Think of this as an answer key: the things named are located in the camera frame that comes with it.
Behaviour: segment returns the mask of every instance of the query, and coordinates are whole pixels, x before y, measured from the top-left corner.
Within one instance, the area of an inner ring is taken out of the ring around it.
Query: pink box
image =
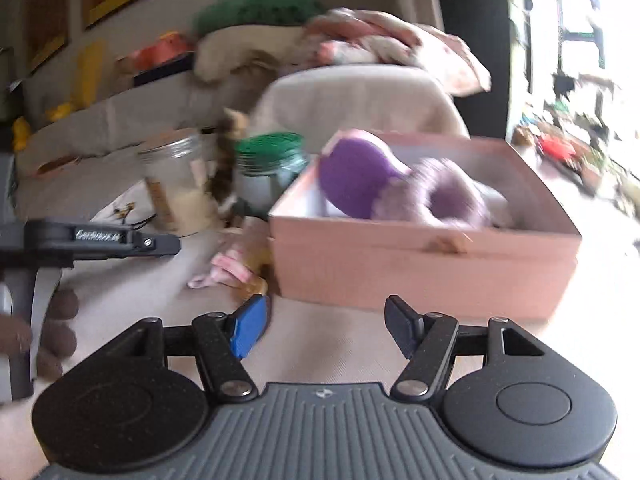
[[[381,310],[398,294],[423,313],[549,318],[582,238],[537,174],[503,140],[378,136],[405,164],[450,158],[502,193],[519,228],[460,231],[347,218],[322,195],[312,163],[270,211],[283,297]],[[459,252],[439,250],[447,245]]]

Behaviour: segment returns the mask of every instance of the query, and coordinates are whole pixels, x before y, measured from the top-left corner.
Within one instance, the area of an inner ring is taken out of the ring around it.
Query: blue gripper pad
[[[268,384],[216,410],[209,427],[135,472],[51,465],[37,480],[615,480],[594,463],[517,471],[455,443],[433,412],[389,399],[379,384]]]
[[[267,299],[257,294],[252,296],[232,317],[236,325],[229,341],[231,351],[238,359],[244,359],[267,326]]]

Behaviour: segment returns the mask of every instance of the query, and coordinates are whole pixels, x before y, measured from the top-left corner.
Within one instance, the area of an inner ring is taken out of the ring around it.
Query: green object
[[[245,214],[266,218],[307,162],[297,134],[266,134],[238,142],[235,183]]]
[[[320,0],[218,0],[196,15],[194,28],[205,36],[235,25],[295,27],[323,12]]]

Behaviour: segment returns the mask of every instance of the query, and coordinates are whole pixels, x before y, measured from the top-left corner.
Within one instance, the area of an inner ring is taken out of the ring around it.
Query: table
[[[618,408],[618,428],[602,463],[620,478],[637,476],[633,460],[640,428],[634,375],[640,366],[636,338],[640,258],[630,243],[640,224],[609,203],[590,200],[546,162],[529,163],[572,217],[584,242],[578,267],[555,315],[546,323],[523,323],[602,384]],[[69,368],[117,333],[147,316],[166,326],[188,324],[214,310],[231,312],[235,303],[223,287],[190,290],[185,282],[206,267],[217,235],[204,232],[183,240],[174,258],[83,262],[66,271],[81,311],[71,326],[78,351]],[[486,322],[486,320],[461,320]],[[271,382],[379,381],[388,389],[405,366],[386,332],[380,312],[276,298],[264,337],[244,361],[258,387]],[[458,358],[452,380],[481,366],[481,358]],[[171,358],[170,367],[198,381],[191,358]],[[46,385],[36,384],[36,394]],[[30,424],[33,399],[0,408],[0,479],[30,480],[46,465]]]

